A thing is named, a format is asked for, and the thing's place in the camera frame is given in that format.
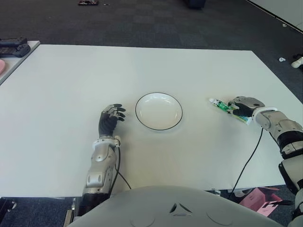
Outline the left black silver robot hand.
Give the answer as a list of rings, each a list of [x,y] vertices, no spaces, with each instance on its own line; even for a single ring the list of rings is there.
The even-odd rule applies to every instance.
[[[125,120],[125,111],[121,104],[111,104],[107,106],[100,115],[98,123],[99,137],[112,137],[118,121],[123,122]]]

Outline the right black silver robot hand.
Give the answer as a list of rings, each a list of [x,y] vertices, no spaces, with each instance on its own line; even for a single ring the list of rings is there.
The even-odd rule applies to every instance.
[[[232,114],[240,117],[251,117],[255,109],[265,107],[261,101],[245,96],[235,97],[228,102],[228,106],[233,106]]]

